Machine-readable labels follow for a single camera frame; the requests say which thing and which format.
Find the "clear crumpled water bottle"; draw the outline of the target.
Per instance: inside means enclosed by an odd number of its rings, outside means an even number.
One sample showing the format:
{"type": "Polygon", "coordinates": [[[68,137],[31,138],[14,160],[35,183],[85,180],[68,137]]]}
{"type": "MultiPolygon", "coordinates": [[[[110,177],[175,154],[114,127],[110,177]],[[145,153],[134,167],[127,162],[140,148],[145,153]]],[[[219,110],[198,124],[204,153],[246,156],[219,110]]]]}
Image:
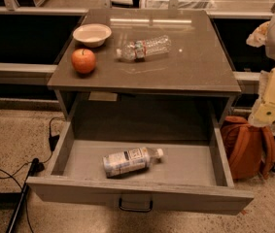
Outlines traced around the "clear crumpled water bottle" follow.
{"type": "Polygon", "coordinates": [[[145,57],[166,54],[171,49],[171,40],[167,35],[159,37],[131,41],[116,50],[117,59],[135,61],[145,57]]]}

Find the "open grey top drawer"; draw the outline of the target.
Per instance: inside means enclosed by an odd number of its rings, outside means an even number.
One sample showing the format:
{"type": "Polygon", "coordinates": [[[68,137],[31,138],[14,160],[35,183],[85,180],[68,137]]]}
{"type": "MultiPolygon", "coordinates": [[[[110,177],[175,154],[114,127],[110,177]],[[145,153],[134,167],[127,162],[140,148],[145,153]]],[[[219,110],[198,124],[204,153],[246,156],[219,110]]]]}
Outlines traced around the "open grey top drawer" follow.
{"type": "Polygon", "coordinates": [[[236,215],[254,198],[233,184],[212,105],[203,100],[82,101],[64,125],[44,175],[28,184],[44,201],[236,215]],[[104,156],[163,149],[148,169],[107,178],[104,156]]]}

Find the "grey cabinet with counter top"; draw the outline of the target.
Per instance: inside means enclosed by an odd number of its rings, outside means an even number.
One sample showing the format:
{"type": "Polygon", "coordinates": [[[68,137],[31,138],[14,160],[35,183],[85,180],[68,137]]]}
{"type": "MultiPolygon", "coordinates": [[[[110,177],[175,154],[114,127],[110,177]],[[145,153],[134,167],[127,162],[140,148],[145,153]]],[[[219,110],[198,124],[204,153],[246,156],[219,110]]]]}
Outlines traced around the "grey cabinet with counter top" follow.
{"type": "Polygon", "coordinates": [[[217,122],[228,103],[240,92],[213,24],[203,11],[95,9],[85,24],[101,23],[111,37],[94,53],[95,70],[79,75],[71,64],[71,42],[52,75],[65,114],[82,101],[182,101],[211,103],[217,122]],[[135,61],[117,59],[116,50],[131,41],[167,35],[171,49],[135,61]]]}

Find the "orange backpack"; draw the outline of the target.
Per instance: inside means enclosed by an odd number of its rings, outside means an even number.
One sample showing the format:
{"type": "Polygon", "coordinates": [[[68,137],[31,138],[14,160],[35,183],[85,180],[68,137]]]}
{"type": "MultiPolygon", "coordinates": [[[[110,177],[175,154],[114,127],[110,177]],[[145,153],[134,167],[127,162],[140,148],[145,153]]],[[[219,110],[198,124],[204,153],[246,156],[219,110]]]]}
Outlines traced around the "orange backpack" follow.
{"type": "Polygon", "coordinates": [[[275,139],[269,126],[254,127],[245,118],[227,116],[221,127],[223,145],[234,180],[275,173],[275,139]]]}

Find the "white paper bowl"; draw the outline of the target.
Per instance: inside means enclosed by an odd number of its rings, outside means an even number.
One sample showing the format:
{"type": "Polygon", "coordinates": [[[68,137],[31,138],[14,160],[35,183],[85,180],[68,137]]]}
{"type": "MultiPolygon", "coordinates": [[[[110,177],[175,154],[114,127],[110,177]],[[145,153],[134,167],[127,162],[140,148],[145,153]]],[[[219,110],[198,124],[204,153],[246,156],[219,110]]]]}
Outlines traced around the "white paper bowl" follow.
{"type": "Polygon", "coordinates": [[[73,38],[89,48],[98,48],[104,44],[112,34],[112,30],[104,24],[85,24],[73,32],[73,38]]]}

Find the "red apple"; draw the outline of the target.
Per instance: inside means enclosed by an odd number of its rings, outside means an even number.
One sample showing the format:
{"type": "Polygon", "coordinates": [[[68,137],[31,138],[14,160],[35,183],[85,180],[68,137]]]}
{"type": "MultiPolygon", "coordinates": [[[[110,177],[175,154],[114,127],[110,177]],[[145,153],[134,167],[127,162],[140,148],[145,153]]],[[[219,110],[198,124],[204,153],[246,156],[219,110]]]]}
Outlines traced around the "red apple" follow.
{"type": "Polygon", "coordinates": [[[91,50],[74,50],[71,55],[73,68],[80,74],[88,74],[96,66],[96,56],[91,50]]]}

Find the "black power adapter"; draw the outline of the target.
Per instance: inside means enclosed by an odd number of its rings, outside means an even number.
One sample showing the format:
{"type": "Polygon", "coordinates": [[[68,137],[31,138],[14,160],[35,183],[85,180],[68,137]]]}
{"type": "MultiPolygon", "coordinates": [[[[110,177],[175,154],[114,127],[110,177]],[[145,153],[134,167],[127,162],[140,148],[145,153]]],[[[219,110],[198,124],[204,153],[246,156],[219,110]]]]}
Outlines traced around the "black power adapter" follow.
{"type": "Polygon", "coordinates": [[[55,135],[55,136],[49,136],[49,145],[50,145],[50,150],[54,151],[55,147],[57,145],[57,142],[59,140],[59,136],[55,135]]]}

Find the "black pole on floor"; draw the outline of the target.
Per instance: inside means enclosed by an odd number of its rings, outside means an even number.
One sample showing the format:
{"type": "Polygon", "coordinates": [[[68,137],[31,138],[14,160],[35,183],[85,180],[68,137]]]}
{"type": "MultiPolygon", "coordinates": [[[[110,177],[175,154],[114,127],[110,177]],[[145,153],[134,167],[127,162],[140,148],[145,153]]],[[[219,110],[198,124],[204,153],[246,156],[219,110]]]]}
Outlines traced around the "black pole on floor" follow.
{"type": "MultiPolygon", "coordinates": [[[[27,172],[26,178],[28,179],[29,177],[33,177],[37,172],[38,172],[38,166],[39,166],[39,159],[34,158],[32,162],[30,163],[30,168],[27,172]]],[[[21,218],[22,215],[22,210],[25,207],[26,204],[26,197],[29,191],[29,186],[27,183],[25,183],[21,187],[20,194],[17,199],[17,204],[13,210],[12,217],[9,221],[7,230],[5,233],[15,233],[16,227],[17,227],[17,222],[21,218]]]]}

